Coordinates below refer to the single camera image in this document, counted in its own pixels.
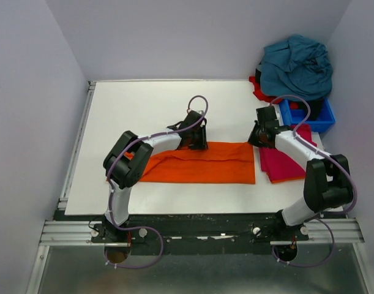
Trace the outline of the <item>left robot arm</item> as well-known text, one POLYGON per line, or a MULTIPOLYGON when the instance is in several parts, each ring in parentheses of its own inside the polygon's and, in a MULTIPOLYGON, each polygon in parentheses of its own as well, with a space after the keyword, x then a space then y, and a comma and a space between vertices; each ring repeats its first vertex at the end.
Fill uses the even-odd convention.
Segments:
POLYGON ((206 118, 203 111, 190 110, 185 119, 165 130, 139 137, 124 132, 103 161, 109 185, 106 220, 119 228, 129 218, 132 187, 142 178, 152 156, 179 149, 206 150, 206 118))

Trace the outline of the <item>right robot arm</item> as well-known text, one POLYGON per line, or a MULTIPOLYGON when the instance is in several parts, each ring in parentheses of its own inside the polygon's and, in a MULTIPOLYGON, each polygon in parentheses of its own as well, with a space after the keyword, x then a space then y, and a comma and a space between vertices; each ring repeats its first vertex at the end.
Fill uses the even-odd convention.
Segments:
POLYGON ((276 214, 281 226, 298 226, 327 209, 355 205, 357 190, 345 156, 317 148, 303 139, 295 127, 281 126, 273 106, 258 108, 256 115, 248 142, 286 154, 305 171, 303 196, 276 214))

